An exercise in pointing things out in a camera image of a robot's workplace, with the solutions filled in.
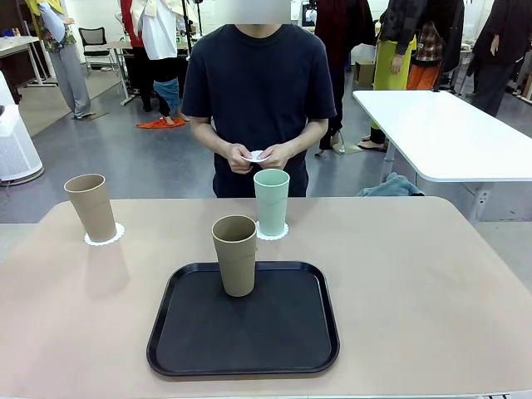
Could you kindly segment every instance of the black office chair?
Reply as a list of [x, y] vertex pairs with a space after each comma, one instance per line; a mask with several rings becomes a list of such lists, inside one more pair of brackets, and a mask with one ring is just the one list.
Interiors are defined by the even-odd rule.
[[111, 68], [115, 71], [115, 62], [111, 57], [111, 52], [109, 50], [87, 50], [87, 46], [103, 46], [107, 44], [106, 40], [106, 29], [104, 27], [98, 27], [96, 29], [86, 29], [80, 27], [79, 33], [81, 36], [81, 42], [83, 43], [83, 55], [86, 58], [86, 73], [87, 75], [91, 73], [91, 64], [89, 63], [88, 58], [95, 57], [108, 57], [109, 62], [111, 63]]

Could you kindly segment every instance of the cup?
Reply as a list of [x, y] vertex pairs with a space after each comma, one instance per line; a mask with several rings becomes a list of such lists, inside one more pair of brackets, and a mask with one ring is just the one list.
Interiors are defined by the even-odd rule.
[[65, 183], [65, 191], [92, 242], [104, 243], [116, 235], [115, 218], [104, 176], [77, 176]]
[[260, 232], [278, 236], [284, 231], [290, 175], [284, 170], [265, 169], [254, 176], [254, 182]]
[[226, 216], [214, 223], [212, 234], [225, 292], [232, 297], [249, 294], [255, 285], [255, 222], [247, 216]]

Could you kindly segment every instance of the black tray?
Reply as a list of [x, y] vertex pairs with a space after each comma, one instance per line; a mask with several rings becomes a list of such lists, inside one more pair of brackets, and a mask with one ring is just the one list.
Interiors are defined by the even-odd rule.
[[323, 274], [301, 262], [257, 262], [255, 288], [232, 298], [218, 264], [170, 278], [148, 342], [148, 362], [169, 377], [320, 372], [340, 342]]

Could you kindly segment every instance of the white doily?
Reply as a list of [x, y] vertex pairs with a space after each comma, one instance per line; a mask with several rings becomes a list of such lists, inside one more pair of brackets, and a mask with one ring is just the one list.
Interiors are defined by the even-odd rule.
[[112, 244], [115, 241], [117, 241], [122, 235], [124, 235], [125, 231], [126, 229], [124, 228], [123, 225], [121, 225], [120, 223], [116, 223], [116, 235], [112, 239], [108, 239], [107, 241], [104, 241], [103, 243], [95, 243], [91, 241], [89, 234], [85, 234], [85, 242], [92, 247], [101, 247], [102, 245]]
[[264, 241], [276, 241], [284, 237], [286, 234], [288, 234], [288, 225], [286, 223], [284, 224], [284, 231], [280, 235], [264, 235], [260, 231], [260, 224], [258, 221], [256, 222], [256, 225], [257, 225], [257, 238], [263, 239]]

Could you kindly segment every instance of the green cup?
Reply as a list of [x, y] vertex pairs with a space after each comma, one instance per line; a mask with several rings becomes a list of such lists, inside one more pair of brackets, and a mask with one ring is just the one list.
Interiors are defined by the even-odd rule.
[[284, 231], [290, 175], [284, 170], [265, 169], [254, 176], [255, 196], [259, 204], [259, 229], [275, 237]]

